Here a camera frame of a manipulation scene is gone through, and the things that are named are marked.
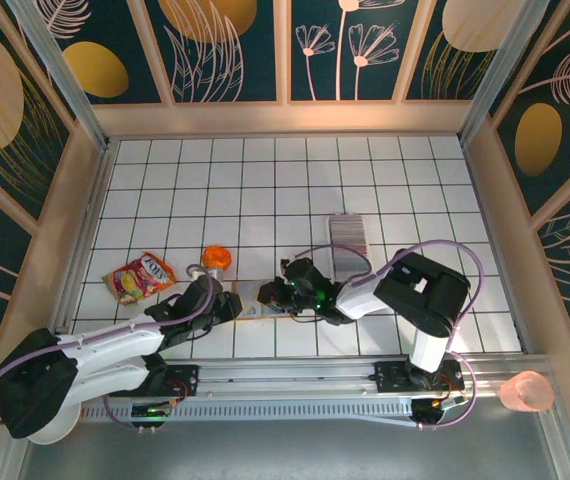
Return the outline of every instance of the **white tile floor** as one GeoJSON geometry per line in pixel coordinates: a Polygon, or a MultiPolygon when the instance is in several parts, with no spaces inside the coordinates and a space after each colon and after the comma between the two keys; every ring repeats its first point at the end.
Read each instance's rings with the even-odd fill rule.
{"type": "MultiPolygon", "coordinates": [[[[118,306],[101,276],[151,251],[181,283],[184,268],[211,244],[229,247],[225,280],[274,277],[283,256],[328,242],[332,213],[364,215],[374,267],[409,244],[435,238],[465,243],[489,275],[474,312],[461,324],[461,352],[520,351],[509,307],[456,137],[314,137],[122,142],[101,214],[74,332],[124,320],[159,300],[118,306]]],[[[426,255],[464,271],[465,255],[434,247],[426,255]]],[[[315,255],[321,270],[328,257],[315,255]]],[[[413,327],[392,312],[355,324],[290,319],[231,322],[175,358],[292,357],[408,353],[413,327]]]]}

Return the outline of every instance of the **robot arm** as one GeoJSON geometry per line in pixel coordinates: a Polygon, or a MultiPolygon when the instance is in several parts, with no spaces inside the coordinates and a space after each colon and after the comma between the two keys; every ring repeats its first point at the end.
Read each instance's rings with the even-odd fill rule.
{"type": "Polygon", "coordinates": [[[410,377],[421,385],[441,365],[454,322],[469,294],[460,273],[417,253],[396,262],[384,278],[332,283],[308,258],[282,261],[284,278],[264,285],[259,301],[270,308],[300,314],[312,309],[332,325],[352,323],[389,307],[416,327],[409,357],[410,377]]]}

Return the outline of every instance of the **pink cup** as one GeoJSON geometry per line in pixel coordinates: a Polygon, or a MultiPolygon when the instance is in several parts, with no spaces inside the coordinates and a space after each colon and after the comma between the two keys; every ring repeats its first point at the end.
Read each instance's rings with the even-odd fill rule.
{"type": "Polygon", "coordinates": [[[506,408],[517,412],[542,412],[554,403],[554,390],[541,374],[525,371],[510,378],[498,392],[506,408]]]}

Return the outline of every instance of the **snack bag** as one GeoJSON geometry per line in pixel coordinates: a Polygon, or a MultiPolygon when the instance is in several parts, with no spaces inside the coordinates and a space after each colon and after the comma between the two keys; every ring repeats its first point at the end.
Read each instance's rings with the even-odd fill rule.
{"type": "Polygon", "coordinates": [[[170,267],[151,253],[105,275],[103,282],[122,305],[137,303],[176,283],[170,267]]]}

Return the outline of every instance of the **orange lid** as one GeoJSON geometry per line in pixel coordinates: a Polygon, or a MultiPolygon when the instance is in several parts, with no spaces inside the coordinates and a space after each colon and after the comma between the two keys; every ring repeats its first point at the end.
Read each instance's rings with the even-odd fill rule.
{"type": "Polygon", "coordinates": [[[203,252],[203,265],[207,268],[227,268],[232,264],[232,254],[226,248],[212,245],[203,252]]]}

